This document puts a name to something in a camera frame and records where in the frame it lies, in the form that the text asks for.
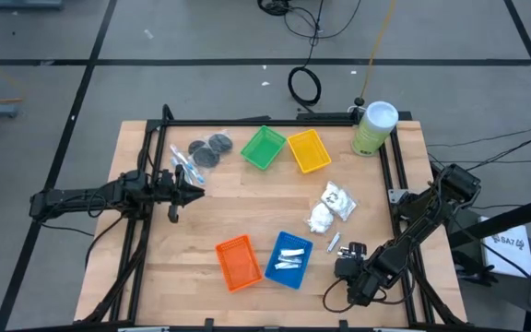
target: wooden tabletop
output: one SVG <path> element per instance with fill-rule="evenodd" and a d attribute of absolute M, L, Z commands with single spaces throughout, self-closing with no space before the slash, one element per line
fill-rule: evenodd
<path fill-rule="evenodd" d="M 144 128 L 145 122 L 122 124 L 109 179 L 136 168 Z M 407 326 L 403 304 L 355 306 L 343 314 L 328 313 L 322 306 L 324 291 L 336 280 L 333 274 L 336 255 L 327 253 L 326 248 L 337 231 L 342 233 L 338 246 L 362 242 L 368 245 L 369 253 L 393 238 L 379 157 L 364 158 L 351 151 L 349 142 L 355 129 L 315 127 L 332 162 L 309 174 L 301 173 L 288 145 L 265 172 L 243 160 L 240 151 L 257 127 L 169 127 L 166 147 L 174 143 L 186 150 L 193 140 L 223 129 L 232 138 L 233 151 L 206 173 L 206 196 L 180 208 L 177 224 L 169 222 L 167 204 L 155 207 L 136 323 L 201 326 L 205 318 L 211 317 L 216 326 L 337 326 L 339 319 L 347 319 L 354 327 Z M 309 128 L 274 129 L 290 136 Z M 401 122 L 398 133 L 408 184 L 412 189 L 423 190 L 431 180 L 431 170 L 420 125 Z M 391 149 L 388 150 L 393 181 L 398 187 Z M 171 151 L 165 148 L 162 168 L 172 169 L 170 156 Z M 346 188 L 359 205 L 347 222 L 336 218 L 326 234 L 310 233 L 304 221 L 328 181 Z M 117 212 L 104 212 L 96 233 L 117 216 Z M 119 224 L 92 251 L 76 319 L 89 314 L 114 282 L 125 227 L 126 222 Z M 294 290 L 264 279 L 229 293 L 215 245 L 248 234 L 263 273 L 280 231 L 313 242 L 301 288 Z M 444 228 L 430 236 L 421 249 L 430 284 L 454 314 L 466 319 Z M 121 317 L 126 316 L 129 291 L 130 285 L 124 293 Z M 402 297 L 398 285 L 388 291 L 389 301 Z M 422 321 L 419 296 L 415 300 L 417 317 Z M 345 283 L 331 291 L 327 304 L 337 309 L 347 305 Z"/>

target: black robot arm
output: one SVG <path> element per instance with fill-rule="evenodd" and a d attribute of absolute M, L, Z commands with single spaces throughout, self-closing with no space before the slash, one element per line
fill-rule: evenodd
<path fill-rule="evenodd" d="M 479 183 L 474 175 L 450 165 L 423 193 L 405 192 L 392 210 L 397 219 L 411 221 L 401 235 L 379 246 L 368 259 L 355 255 L 337 259 L 335 275 L 348 283 L 348 302 L 366 306 L 381 287 L 393 287 L 407 273 L 412 251 L 460 208 L 472 205 Z"/>
<path fill-rule="evenodd" d="M 177 222 L 177 207 L 202 197 L 204 189 L 184 180 L 182 165 L 175 168 L 175 181 L 172 176 L 168 170 L 162 170 L 157 181 L 151 182 L 144 172 L 130 171 L 99 188 L 42 191 L 30 199 L 29 215 L 45 222 L 67 212 L 116 209 L 127 218 L 142 219 L 147 204 L 171 202 L 169 218 Z"/>

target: plastic bag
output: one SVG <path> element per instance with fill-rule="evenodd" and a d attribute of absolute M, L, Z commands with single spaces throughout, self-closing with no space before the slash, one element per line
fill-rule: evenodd
<path fill-rule="evenodd" d="M 325 233 L 333 223 L 333 214 L 323 203 L 318 202 L 311 211 L 311 216 L 307 219 L 307 224 L 311 227 L 311 232 Z"/>
<path fill-rule="evenodd" d="M 339 188 L 331 181 L 327 183 L 327 188 L 321 196 L 321 200 L 344 221 L 348 221 L 349 214 L 357 206 L 356 202 L 345 190 Z"/>
<path fill-rule="evenodd" d="M 208 169 L 216 167 L 221 155 L 231 150 L 232 140 L 226 130 L 197 139 L 188 146 L 190 160 L 196 166 Z"/>

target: floor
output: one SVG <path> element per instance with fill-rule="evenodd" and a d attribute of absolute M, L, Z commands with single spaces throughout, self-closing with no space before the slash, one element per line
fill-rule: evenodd
<path fill-rule="evenodd" d="M 313 0 L 292 3 L 318 7 Z M 355 5 L 325 1 L 323 33 L 340 29 Z M 344 33 L 314 48 L 319 60 L 310 68 L 323 83 L 315 111 L 344 112 L 358 96 L 387 9 L 388 1 L 363 0 Z M 308 31 L 299 18 L 289 23 Z M 287 76 L 308 52 L 307 40 L 254 1 L 71 0 L 62 11 L 0 10 L 0 65 L 26 90 L 19 116 L 0 118 L 0 305 L 30 225 L 28 199 L 47 176 L 58 188 L 103 183 L 119 124 L 157 118 L 164 102 L 179 119 L 294 118 Z M 411 111 L 428 144 L 531 128 L 531 1 L 397 0 L 377 58 L 367 99 Z M 295 85 L 300 95 L 314 94 L 305 77 Z M 16 96 L 0 77 L 0 99 Z M 62 133 L 73 125 L 62 167 L 49 173 Z M 440 160 L 484 160 L 529 138 L 430 151 Z M 531 145 L 506 159 L 531 160 Z M 491 164 L 475 175 L 483 182 L 477 206 L 531 201 L 531 162 Z M 85 215 L 53 223 L 94 228 Z M 72 321 L 90 240 L 41 231 L 8 328 Z M 522 311 L 461 288 L 472 323 L 521 329 Z"/>

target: green and white can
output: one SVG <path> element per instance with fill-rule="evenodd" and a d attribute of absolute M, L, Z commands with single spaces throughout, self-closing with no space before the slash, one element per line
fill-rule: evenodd
<path fill-rule="evenodd" d="M 383 144 L 398 122 L 395 106 L 385 101 L 371 103 L 360 120 L 351 148 L 361 156 L 371 156 Z"/>

